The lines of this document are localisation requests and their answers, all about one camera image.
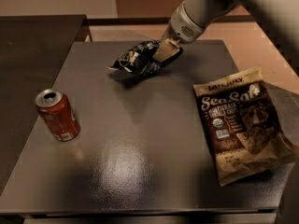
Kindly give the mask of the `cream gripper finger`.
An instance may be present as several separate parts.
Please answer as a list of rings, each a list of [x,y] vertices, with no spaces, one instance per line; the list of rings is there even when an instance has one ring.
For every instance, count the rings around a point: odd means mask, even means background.
[[[162,44],[167,43],[169,40],[169,37],[170,37],[170,31],[169,31],[169,29],[166,29],[161,37],[161,43]]]
[[[152,58],[155,61],[162,63],[167,59],[176,55],[178,52],[179,52],[179,41],[177,39],[168,37],[168,38],[164,38],[161,41],[159,48],[157,48]]]

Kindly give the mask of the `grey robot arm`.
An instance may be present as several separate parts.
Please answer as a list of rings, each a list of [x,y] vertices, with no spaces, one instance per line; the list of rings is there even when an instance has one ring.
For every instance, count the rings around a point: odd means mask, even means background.
[[[174,11],[153,58],[162,63],[190,44],[209,24],[243,7],[299,75],[299,0],[184,0]]]

